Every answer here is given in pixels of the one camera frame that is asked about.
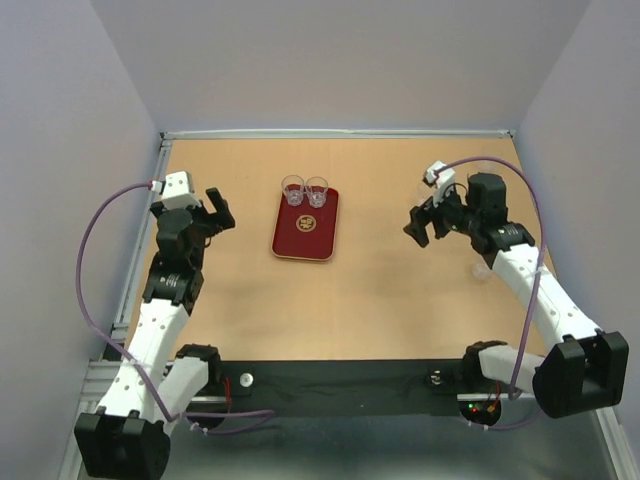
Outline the clear glass under right arm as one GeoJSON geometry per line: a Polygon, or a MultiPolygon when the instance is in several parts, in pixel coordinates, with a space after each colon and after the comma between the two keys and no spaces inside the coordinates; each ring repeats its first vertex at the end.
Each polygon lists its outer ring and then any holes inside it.
{"type": "Polygon", "coordinates": [[[487,281],[492,275],[492,270],[484,263],[478,262],[471,266],[471,273],[476,280],[487,281]]]}

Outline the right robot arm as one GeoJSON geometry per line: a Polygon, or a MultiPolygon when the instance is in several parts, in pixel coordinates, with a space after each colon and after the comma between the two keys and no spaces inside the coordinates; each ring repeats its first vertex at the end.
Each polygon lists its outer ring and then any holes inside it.
{"type": "Polygon", "coordinates": [[[472,249],[526,307],[525,321],[538,330],[545,346],[539,356],[503,341],[476,342],[463,356],[463,384],[472,390],[494,380],[511,384],[514,391],[533,394],[551,418],[619,404],[628,342],[619,332],[604,331],[579,309],[545,266],[529,231],[509,221],[502,177],[473,174],[460,196],[454,170],[437,162],[423,181],[434,193],[410,210],[405,233],[420,247],[429,243],[429,228],[438,239],[451,232],[467,236],[472,249]]]}

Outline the clear glass far right corner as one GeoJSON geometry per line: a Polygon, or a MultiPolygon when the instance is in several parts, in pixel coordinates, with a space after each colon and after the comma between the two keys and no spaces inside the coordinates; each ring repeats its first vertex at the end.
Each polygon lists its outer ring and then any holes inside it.
{"type": "Polygon", "coordinates": [[[478,162],[477,169],[480,173],[497,174],[501,167],[501,163],[497,162],[494,157],[484,157],[478,162]]]}

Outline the red lacquer tray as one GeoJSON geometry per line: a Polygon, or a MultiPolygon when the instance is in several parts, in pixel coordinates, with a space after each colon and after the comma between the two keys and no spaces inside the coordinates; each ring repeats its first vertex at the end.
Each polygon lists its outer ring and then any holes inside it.
{"type": "Polygon", "coordinates": [[[307,199],[298,206],[288,204],[281,194],[271,251],[276,257],[324,262],[334,252],[339,193],[327,191],[325,204],[313,208],[307,199]]]}

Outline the clear glass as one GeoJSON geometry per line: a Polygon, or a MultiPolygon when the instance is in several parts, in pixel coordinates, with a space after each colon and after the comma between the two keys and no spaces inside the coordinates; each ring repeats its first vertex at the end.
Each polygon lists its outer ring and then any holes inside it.
{"type": "Polygon", "coordinates": [[[430,196],[429,187],[422,181],[419,181],[414,189],[413,202],[416,205],[422,204],[430,196]]]}
{"type": "Polygon", "coordinates": [[[300,206],[305,198],[305,180],[299,175],[288,175],[281,182],[282,193],[289,206],[300,206]]]}
{"type": "Polygon", "coordinates": [[[306,180],[305,191],[312,208],[322,208],[327,199],[328,181],[320,176],[314,176],[306,180]]]}

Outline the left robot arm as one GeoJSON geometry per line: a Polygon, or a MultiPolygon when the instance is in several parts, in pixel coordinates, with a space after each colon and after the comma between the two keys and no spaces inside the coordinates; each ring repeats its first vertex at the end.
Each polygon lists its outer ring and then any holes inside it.
{"type": "Polygon", "coordinates": [[[157,251],[142,294],[138,325],[120,367],[92,413],[81,414],[74,436],[87,474],[102,479],[159,479],[166,470],[170,436],[193,396],[215,392],[222,382],[220,356],[212,346],[188,345],[171,371],[166,362],[190,319],[204,284],[202,267],[212,237],[234,228],[219,190],[206,195],[208,212],[190,187],[152,182],[160,198],[150,211],[157,221],[157,251]]]}

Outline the black base mat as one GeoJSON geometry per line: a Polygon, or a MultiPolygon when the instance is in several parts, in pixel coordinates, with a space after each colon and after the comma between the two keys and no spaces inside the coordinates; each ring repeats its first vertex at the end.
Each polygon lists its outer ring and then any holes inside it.
{"type": "Polygon", "coordinates": [[[231,361],[231,404],[218,382],[203,387],[189,412],[272,410],[278,418],[456,416],[459,400],[486,400],[493,380],[466,379],[458,359],[231,361]]]}

